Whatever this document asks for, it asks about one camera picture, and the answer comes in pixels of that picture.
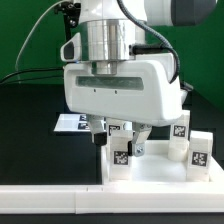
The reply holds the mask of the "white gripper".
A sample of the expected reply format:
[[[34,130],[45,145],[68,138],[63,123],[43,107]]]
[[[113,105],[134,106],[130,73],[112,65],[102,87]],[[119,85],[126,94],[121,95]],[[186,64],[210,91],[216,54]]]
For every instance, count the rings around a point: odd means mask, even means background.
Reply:
[[[170,53],[138,55],[120,62],[115,75],[93,75],[89,64],[71,63],[64,69],[66,103],[71,111],[87,114],[97,146],[107,144],[103,117],[133,122],[128,155],[140,157],[151,126],[171,125],[182,114],[180,82],[174,70]]]

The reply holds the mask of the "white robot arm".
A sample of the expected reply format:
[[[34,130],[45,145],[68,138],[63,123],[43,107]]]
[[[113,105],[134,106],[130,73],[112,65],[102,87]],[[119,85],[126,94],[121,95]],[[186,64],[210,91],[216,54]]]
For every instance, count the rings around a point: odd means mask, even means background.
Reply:
[[[87,115],[95,144],[105,145],[103,120],[132,123],[129,154],[142,156],[154,127],[181,116],[191,87],[179,79],[180,59],[156,26],[195,26],[218,0],[80,0],[80,31],[61,47],[68,108]]]

